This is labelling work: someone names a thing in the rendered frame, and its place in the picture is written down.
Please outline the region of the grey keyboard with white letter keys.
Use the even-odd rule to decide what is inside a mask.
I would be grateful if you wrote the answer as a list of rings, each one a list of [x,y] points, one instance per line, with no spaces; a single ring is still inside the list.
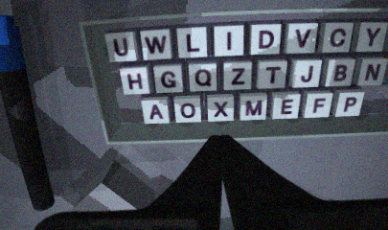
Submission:
[[[81,21],[109,146],[388,134],[388,8]]]

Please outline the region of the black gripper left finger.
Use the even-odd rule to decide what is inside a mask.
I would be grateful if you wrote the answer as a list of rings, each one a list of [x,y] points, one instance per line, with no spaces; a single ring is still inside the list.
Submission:
[[[34,230],[219,230],[222,150],[212,135],[187,168],[149,206],[139,210],[62,212]]]

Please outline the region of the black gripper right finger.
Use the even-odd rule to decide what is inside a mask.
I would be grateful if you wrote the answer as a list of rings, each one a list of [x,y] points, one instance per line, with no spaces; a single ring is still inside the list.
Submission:
[[[234,230],[388,230],[388,197],[326,201],[282,177],[230,135],[220,135]]]

